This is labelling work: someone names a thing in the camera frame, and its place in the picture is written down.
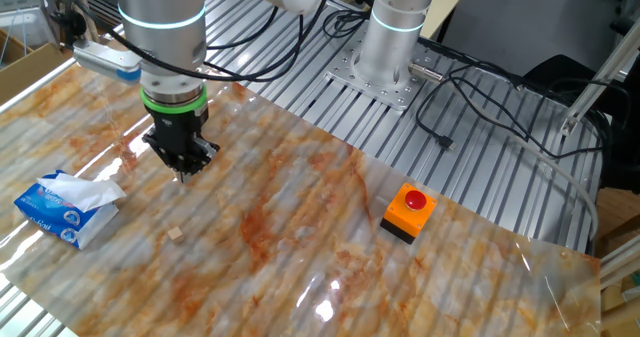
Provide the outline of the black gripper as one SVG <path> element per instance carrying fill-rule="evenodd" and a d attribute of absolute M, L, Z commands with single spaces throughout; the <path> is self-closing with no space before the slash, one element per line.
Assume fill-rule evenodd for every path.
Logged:
<path fill-rule="evenodd" d="M 143 141 L 175 174 L 178 182 L 188 183 L 216 156 L 220 146 L 201 138 L 206 122 L 206 108 L 169 114 L 146 108 L 154 127 L 143 136 Z M 178 156 L 172 152 L 187 152 L 181 171 Z"/>

